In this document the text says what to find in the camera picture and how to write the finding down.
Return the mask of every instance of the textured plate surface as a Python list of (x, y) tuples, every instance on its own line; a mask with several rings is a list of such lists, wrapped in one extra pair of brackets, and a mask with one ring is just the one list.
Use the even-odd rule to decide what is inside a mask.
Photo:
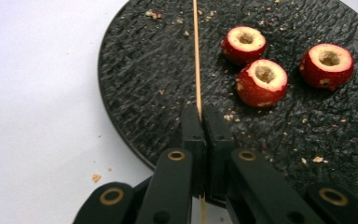
[[(162, 18), (147, 17), (148, 9)], [(358, 14), (338, 0), (199, 1), (199, 10), (203, 104), (232, 115), (227, 125), (241, 146), (263, 152), (299, 192), (328, 181), (358, 196)], [(107, 112), (151, 167), (182, 109), (195, 104), (192, 21), (191, 1), (130, 0), (103, 40), (99, 79)], [(220, 41), (238, 25), (260, 30), (268, 41), (264, 57), (288, 73), (288, 92), (272, 108), (251, 108), (234, 91), (241, 68), (225, 60)], [(307, 86), (298, 72), (302, 54), (322, 42), (348, 49), (356, 61), (351, 81), (334, 92)]]

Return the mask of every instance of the red apple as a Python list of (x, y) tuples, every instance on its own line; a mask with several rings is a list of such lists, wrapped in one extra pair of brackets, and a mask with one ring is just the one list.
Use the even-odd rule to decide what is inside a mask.
[(286, 93), (287, 75), (275, 62), (260, 59), (248, 64), (237, 74), (236, 90), (249, 106), (276, 105)]
[(246, 65), (261, 58), (266, 43), (266, 38), (258, 30), (239, 26), (231, 29), (220, 44), (229, 61)]
[(300, 63), (300, 73), (313, 87), (334, 91), (349, 81), (354, 62), (349, 51), (333, 44), (320, 44), (309, 49)]

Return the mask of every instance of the wooden skewer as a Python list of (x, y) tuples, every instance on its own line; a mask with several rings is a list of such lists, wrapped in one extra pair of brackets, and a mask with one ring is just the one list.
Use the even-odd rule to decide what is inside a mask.
[(194, 50), (196, 65), (196, 97), (197, 109), (199, 110), (200, 120), (202, 119), (201, 105), (201, 78), (200, 78), (200, 49), (199, 49), (199, 19), (197, 10), (197, 0), (193, 0), (193, 19), (194, 19)]
[[(199, 47), (199, 18), (197, 10), (197, 0), (193, 0), (193, 19), (194, 19), (194, 51), (196, 66), (196, 98), (199, 117), (202, 120), (202, 104), (201, 104), (201, 77), (200, 77), (200, 47)], [(200, 195), (200, 223), (206, 224), (206, 208), (205, 195)]]

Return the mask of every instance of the apple core hole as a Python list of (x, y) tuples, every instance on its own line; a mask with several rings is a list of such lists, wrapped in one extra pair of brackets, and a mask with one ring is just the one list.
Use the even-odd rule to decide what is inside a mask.
[(339, 64), (339, 57), (333, 51), (325, 51), (319, 55), (319, 62), (326, 66), (335, 66)]
[(274, 72), (266, 66), (257, 66), (255, 75), (258, 79), (266, 83), (270, 83), (275, 78)]
[(237, 38), (242, 44), (252, 44), (254, 41), (253, 36), (246, 33), (238, 35)]

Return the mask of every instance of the white background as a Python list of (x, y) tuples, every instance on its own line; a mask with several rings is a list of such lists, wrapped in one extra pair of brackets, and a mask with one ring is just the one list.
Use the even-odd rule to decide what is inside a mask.
[[(358, 0), (343, 2), (358, 12)], [(117, 135), (98, 86), (103, 35), (125, 3), (0, 0), (0, 223), (71, 223), (102, 184), (152, 175)], [(207, 212), (208, 223), (229, 223), (226, 210)]]

